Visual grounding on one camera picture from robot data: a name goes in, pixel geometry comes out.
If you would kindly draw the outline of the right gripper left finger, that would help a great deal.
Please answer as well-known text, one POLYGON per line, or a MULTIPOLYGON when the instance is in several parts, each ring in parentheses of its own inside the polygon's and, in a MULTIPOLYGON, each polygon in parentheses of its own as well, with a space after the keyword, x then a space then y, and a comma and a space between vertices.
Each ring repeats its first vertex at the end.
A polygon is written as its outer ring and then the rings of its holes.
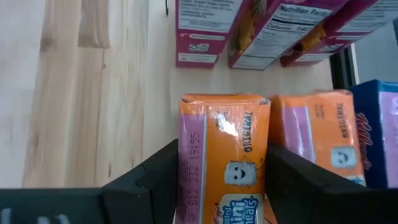
POLYGON ((102 187, 106 224, 173 224, 177 202, 174 139, 144 162, 102 187))

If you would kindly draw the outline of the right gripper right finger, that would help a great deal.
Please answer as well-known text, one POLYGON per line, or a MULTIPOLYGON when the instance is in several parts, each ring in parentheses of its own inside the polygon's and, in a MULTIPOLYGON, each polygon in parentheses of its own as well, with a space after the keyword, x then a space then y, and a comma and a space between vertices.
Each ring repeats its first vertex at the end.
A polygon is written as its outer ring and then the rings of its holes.
POLYGON ((270 144, 266 154, 266 195, 278 224, 314 224, 317 197, 347 179, 283 147, 270 144))

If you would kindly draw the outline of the orange Mini Wheats cereal box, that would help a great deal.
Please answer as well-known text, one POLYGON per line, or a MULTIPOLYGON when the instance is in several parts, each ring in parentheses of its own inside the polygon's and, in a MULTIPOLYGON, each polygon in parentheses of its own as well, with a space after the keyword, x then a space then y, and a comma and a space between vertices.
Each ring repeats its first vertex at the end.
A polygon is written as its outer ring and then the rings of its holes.
POLYGON ((350 91, 273 95, 270 100, 269 143, 366 185, 350 91))
POLYGON ((175 224, 263 224, 271 102, 187 94, 178 106, 175 224))

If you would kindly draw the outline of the blue Frosted Flakes cereal box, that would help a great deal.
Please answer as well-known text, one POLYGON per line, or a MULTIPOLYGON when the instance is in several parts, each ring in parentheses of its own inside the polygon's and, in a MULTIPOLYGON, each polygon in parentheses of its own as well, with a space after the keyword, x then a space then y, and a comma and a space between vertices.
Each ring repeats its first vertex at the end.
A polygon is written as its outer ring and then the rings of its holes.
POLYGON ((371 80, 350 91, 366 185, 398 188, 398 83, 371 80))

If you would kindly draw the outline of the magenta Raisin Bran cereal box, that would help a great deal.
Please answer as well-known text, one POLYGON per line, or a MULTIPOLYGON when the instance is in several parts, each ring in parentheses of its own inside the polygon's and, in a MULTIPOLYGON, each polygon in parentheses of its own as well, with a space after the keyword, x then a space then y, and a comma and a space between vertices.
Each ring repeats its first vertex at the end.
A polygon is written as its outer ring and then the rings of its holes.
POLYGON ((175 64, 213 68, 250 0, 175 0, 175 64))
POLYGON ((282 56, 280 64, 283 67, 316 64, 396 18, 398 0, 348 0, 282 56))
POLYGON ((348 1, 250 0, 229 42, 229 67, 264 70, 348 1))

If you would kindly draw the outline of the wooden shelf with black legs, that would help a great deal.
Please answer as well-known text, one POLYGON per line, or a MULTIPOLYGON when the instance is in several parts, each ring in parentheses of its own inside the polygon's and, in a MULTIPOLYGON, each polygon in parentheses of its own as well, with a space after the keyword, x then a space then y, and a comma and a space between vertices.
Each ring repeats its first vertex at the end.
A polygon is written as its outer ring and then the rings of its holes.
POLYGON ((175 2, 149 0, 143 157, 147 159, 178 135, 178 101, 187 93, 300 95, 333 88, 330 63, 265 70, 228 67, 228 52, 212 69, 175 66, 175 2))

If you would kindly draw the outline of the black aluminium table frame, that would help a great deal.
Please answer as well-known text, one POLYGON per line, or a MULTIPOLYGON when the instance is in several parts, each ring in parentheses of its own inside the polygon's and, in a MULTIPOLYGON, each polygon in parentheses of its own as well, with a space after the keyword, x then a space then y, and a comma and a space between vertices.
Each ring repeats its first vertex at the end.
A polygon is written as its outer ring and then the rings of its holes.
POLYGON ((334 89, 398 82, 398 18, 330 57, 334 89))

